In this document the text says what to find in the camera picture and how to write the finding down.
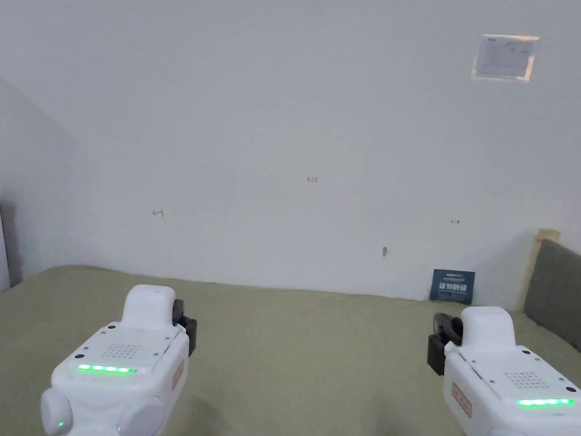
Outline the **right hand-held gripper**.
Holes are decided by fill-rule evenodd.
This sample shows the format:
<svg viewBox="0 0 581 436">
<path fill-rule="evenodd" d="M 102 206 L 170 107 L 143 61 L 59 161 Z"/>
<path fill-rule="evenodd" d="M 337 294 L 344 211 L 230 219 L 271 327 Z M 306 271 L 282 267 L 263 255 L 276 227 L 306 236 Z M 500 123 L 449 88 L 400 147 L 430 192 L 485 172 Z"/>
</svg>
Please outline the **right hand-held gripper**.
<svg viewBox="0 0 581 436">
<path fill-rule="evenodd" d="M 580 434 L 580 388 L 516 343 L 503 308 L 435 314 L 427 363 L 464 435 Z"/>
</svg>

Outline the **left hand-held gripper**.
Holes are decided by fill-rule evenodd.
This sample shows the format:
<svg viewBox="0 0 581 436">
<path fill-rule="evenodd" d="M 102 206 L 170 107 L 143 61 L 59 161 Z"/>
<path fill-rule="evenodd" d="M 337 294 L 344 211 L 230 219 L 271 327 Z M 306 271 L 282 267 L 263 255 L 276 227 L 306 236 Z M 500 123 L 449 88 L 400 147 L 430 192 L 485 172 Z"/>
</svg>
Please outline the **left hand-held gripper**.
<svg viewBox="0 0 581 436">
<path fill-rule="evenodd" d="M 41 395 L 47 435 L 161 435 L 187 380 L 197 321 L 170 287 L 137 285 L 52 372 Z"/>
</svg>

